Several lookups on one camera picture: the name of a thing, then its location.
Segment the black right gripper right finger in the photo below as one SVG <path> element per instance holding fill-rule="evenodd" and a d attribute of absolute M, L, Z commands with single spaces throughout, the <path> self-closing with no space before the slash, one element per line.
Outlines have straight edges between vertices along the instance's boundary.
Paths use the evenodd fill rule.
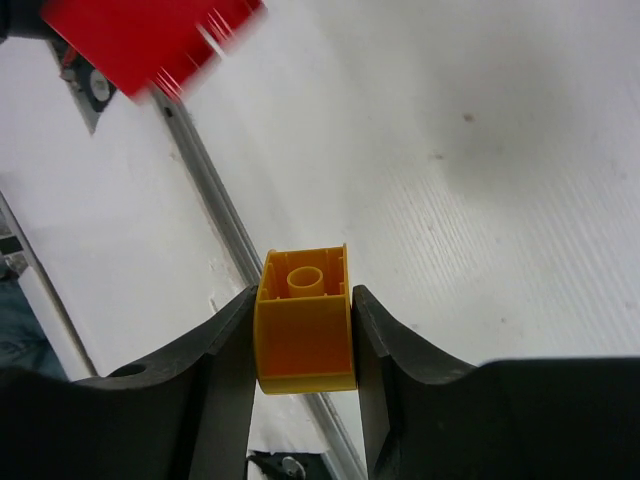
<path fill-rule="evenodd" d="M 635 479 L 639 362 L 470 365 L 396 320 L 365 287 L 352 322 L 372 479 Z"/>

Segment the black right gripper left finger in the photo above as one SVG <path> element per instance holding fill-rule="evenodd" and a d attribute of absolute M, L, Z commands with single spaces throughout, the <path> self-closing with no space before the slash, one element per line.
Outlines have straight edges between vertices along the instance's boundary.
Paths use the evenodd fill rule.
<path fill-rule="evenodd" d="M 247 288 L 106 377 L 1 372 L 5 479 L 240 479 L 256 374 Z"/>

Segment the red yellow lego stack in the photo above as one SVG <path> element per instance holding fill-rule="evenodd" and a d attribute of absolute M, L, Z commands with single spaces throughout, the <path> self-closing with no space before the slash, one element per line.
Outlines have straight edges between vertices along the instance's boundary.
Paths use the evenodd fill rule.
<path fill-rule="evenodd" d="M 178 99 L 265 9 L 254 0 L 48 1 L 45 22 L 123 94 Z"/>
<path fill-rule="evenodd" d="M 254 306 L 253 346 L 267 395 L 357 388 L 345 245 L 268 252 Z"/>

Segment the aluminium frame rail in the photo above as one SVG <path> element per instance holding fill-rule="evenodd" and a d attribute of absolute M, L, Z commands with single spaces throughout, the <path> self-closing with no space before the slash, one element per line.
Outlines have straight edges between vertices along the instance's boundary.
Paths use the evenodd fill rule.
<path fill-rule="evenodd" d="M 158 89 L 152 91 L 152 98 L 242 281 L 246 285 L 256 284 L 262 273 L 257 251 L 189 112 L 181 101 L 169 99 Z M 280 408 L 296 406 L 303 412 L 323 444 L 321 458 L 336 479 L 367 477 L 360 455 L 329 394 L 280 395 L 271 398 L 261 394 L 259 402 Z"/>

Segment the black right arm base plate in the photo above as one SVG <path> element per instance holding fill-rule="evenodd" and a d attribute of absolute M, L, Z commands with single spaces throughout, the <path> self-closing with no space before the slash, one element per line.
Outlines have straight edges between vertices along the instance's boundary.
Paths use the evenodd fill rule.
<path fill-rule="evenodd" d="M 245 459 L 243 478 L 331 480 L 334 475 L 321 454 L 252 450 Z"/>

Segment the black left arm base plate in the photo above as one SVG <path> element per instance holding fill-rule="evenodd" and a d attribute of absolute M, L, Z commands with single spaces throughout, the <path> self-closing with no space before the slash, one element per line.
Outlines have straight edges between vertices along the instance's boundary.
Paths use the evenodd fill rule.
<path fill-rule="evenodd" d="M 47 45 L 59 67 L 60 78 L 93 135 L 101 115 L 118 92 L 117 87 L 66 41 L 50 40 Z"/>

